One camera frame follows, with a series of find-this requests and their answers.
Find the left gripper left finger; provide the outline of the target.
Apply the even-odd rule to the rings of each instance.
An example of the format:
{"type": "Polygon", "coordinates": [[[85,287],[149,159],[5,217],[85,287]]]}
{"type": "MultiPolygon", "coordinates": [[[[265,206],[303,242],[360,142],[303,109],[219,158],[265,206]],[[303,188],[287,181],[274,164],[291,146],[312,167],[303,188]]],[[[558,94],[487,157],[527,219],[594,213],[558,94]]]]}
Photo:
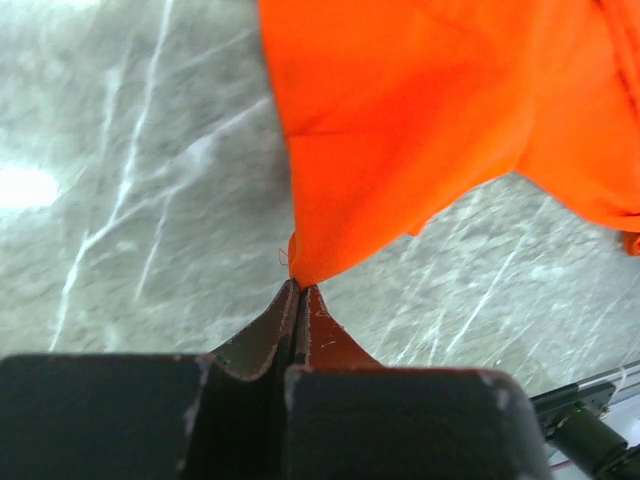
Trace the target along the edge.
{"type": "Polygon", "coordinates": [[[266,310],[212,351],[212,363],[239,381],[263,377],[280,357],[288,357],[296,326],[299,286],[284,282],[266,310]]]}

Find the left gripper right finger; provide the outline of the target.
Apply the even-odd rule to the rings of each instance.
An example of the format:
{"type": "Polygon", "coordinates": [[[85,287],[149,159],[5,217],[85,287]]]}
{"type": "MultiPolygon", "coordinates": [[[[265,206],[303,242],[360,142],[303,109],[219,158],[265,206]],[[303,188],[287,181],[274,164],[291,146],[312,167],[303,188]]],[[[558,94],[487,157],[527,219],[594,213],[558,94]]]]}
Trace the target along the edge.
{"type": "Polygon", "coordinates": [[[382,368],[331,316],[317,285],[300,297],[297,363],[315,369],[382,368]]]}

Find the orange t-shirt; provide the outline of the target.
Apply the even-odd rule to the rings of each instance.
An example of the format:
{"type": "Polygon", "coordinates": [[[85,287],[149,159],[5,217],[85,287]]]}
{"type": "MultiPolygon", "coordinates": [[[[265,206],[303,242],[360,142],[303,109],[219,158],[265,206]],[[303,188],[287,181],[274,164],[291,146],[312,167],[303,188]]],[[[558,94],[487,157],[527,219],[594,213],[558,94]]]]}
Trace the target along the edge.
{"type": "Polygon", "coordinates": [[[302,286],[517,172],[639,252],[635,1],[262,1],[302,286]]]}

